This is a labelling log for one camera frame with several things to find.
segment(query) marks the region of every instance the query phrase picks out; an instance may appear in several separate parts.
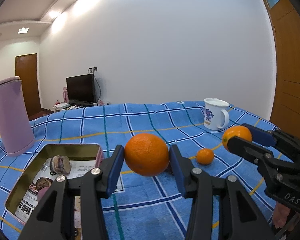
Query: floor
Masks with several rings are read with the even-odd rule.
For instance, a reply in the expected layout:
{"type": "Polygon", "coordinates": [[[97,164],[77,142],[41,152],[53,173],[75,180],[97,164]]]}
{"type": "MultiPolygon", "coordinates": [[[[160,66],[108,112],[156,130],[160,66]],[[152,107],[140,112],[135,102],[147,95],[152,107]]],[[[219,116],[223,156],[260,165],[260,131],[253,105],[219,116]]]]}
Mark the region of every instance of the floor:
{"type": "Polygon", "coordinates": [[[29,121],[37,119],[39,117],[46,116],[48,114],[52,114],[52,113],[53,112],[48,109],[42,109],[42,111],[40,111],[39,113],[29,116],[29,121]]]}

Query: blue plaid bedsheet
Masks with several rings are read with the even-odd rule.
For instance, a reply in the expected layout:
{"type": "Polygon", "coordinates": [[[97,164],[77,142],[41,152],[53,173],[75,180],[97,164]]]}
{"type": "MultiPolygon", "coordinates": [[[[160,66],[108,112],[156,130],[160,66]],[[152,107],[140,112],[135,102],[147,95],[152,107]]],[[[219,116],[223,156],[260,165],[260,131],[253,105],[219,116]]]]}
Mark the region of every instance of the blue plaid bedsheet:
{"type": "MultiPolygon", "coordinates": [[[[168,145],[177,144],[184,157],[189,157],[194,166],[210,175],[222,178],[235,175],[270,222],[275,202],[265,195],[262,177],[253,164],[222,147],[224,130],[211,131],[204,127],[203,110],[203,101],[187,101],[183,104],[95,106],[50,114],[30,122],[36,143],[18,157],[9,157],[0,139],[0,228],[8,239],[18,238],[23,225],[7,212],[4,203],[18,177],[44,145],[99,143],[107,157],[117,144],[124,146],[132,136],[142,132],[161,136],[168,145]],[[202,148],[210,148],[215,153],[209,166],[200,165],[194,158],[202,148]]],[[[229,127],[249,123],[264,130],[275,128],[270,122],[235,106],[230,106],[228,111],[229,127]]],[[[279,156],[278,151],[271,150],[275,157],[279,156]]],[[[124,163],[120,176],[122,190],[102,200],[111,240],[184,239],[192,200],[181,197],[172,175],[164,172],[155,177],[143,177],[133,173],[124,163]]],[[[213,204],[212,239],[216,240],[216,198],[213,204]]]]}

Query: tv stand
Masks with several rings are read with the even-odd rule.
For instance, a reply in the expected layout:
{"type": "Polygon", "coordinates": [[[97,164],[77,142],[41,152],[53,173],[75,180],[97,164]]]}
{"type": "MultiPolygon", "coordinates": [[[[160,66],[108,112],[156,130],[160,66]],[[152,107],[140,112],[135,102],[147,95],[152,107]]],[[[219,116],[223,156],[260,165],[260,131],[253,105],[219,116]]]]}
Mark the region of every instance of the tv stand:
{"type": "Polygon", "coordinates": [[[84,101],[79,101],[79,100],[69,100],[69,104],[71,106],[82,106],[82,107],[94,106],[94,104],[92,102],[84,102],[84,101]]]}

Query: wooden door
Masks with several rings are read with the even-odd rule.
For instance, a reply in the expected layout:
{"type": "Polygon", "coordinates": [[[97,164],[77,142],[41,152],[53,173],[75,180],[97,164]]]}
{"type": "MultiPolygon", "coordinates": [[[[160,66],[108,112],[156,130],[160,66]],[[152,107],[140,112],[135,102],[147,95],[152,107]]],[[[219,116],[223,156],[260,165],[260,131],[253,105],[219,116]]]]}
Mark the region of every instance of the wooden door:
{"type": "Polygon", "coordinates": [[[277,81],[270,121],[300,138],[300,16],[289,0],[269,9],[277,54],[277,81]]]}
{"type": "Polygon", "coordinates": [[[25,100],[28,116],[41,111],[37,78],[37,54],[28,54],[16,57],[16,76],[22,84],[23,98],[25,100]]]}

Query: tangerine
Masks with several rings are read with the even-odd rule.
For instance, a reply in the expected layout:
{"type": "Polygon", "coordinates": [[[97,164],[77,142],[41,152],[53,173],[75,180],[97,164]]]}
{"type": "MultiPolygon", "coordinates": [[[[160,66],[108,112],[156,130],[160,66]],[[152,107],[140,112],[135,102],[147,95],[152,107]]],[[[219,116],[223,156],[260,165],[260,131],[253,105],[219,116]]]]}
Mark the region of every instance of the tangerine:
{"type": "Polygon", "coordinates": [[[209,165],[214,159],[214,153],[210,149],[201,149],[197,152],[196,160],[203,165],[209,165]]]}
{"type": "Polygon", "coordinates": [[[242,139],[252,142],[252,134],[248,128],[242,125],[236,125],[228,128],[222,136],[223,147],[229,151],[227,144],[230,138],[238,136],[242,139]]]}
{"type": "Polygon", "coordinates": [[[169,151],[165,142],[156,135],[139,133],[124,148],[128,167],[142,176],[156,176],[169,164],[169,151]]]}

